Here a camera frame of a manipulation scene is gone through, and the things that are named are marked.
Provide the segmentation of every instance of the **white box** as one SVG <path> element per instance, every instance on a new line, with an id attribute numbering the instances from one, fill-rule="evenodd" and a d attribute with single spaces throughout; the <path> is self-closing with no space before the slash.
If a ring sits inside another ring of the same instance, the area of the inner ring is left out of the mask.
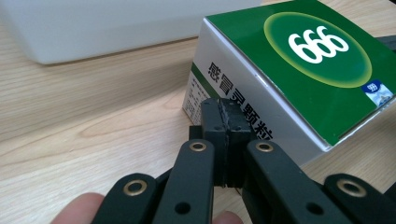
<path id="1" fill-rule="evenodd" d="M 0 0 L 25 54 L 63 63 L 198 35 L 202 18 L 262 0 Z"/>

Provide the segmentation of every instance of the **printed number 666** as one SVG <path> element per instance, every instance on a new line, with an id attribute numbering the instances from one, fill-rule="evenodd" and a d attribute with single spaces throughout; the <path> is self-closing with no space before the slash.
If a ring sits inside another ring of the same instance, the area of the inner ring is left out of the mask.
<path id="1" fill-rule="evenodd" d="M 349 50 L 348 44 L 343 39 L 336 35 L 325 35 L 323 34 L 323 30 L 327 30 L 327 28 L 324 26 L 319 26 L 317 28 L 317 34 L 320 39 L 311 39 L 310 35 L 314 34 L 312 30 L 304 31 L 303 36 L 306 44 L 297 45 L 295 39 L 301 37 L 297 34 L 290 35 L 289 45 L 293 49 L 293 51 L 298 56 L 300 56 L 300 58 L 309 63 L 321 63 L 323 57 L 332 58 L 337 54 L 337 50 L 342 52 Z M 341 47 L 335 45 L 333 41 L 338 42 Z M 326 47 L 326 49 L 328 49 L 328 52 L 321 49 L 318 44 Z M 304 52 L 304 49 L 311 51 L 315 57 L 308 56 Z"/>

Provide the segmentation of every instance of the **medicine box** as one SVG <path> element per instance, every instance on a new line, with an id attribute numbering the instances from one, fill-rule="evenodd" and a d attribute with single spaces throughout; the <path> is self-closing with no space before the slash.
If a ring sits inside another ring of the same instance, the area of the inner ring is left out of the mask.
<path id="1" fill-rule="evenodd" d="M 319 1 L 204 18 L 183 108 L 200 123 L 208 97 L 240 104 L 260 139 L 302 165 L 394 102 L 396 55 Z"/>

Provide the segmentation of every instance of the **human hand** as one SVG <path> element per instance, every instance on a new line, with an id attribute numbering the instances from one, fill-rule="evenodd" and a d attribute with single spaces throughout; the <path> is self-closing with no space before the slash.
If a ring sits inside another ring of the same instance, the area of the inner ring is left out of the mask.
<path id="1" fill-rule="evenodd" d="M 68 204 L 51 224 L 90 224 L 104 198 L 97 193 L 82 194 Z M 243 224 L 243 221 L 232 212 L 224 212 L 213 219 L 213 224 Z"/>

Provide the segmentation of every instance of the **wood grain surface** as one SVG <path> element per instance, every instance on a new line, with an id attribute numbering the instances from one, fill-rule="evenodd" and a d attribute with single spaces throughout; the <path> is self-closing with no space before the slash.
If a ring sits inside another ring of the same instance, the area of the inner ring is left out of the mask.
<path id="1" fill-rule="evenodd" d="M 373 36 L 396 35 L 388 0 L 322 2 Z M 125 175 L 172 167 L 191 124 L 181 104 L 196 43 L 41 65 L 0 25 L 0 223 L 49 223 L 81 193 L 106 194 Z M 303 168 L 318 182 L 347 173 L 385 191 L 396 181 L 395 146 L 392 105 Z M 234 189 L 215 195 L 214 215 L 230 210 L 250 222 Z"/>

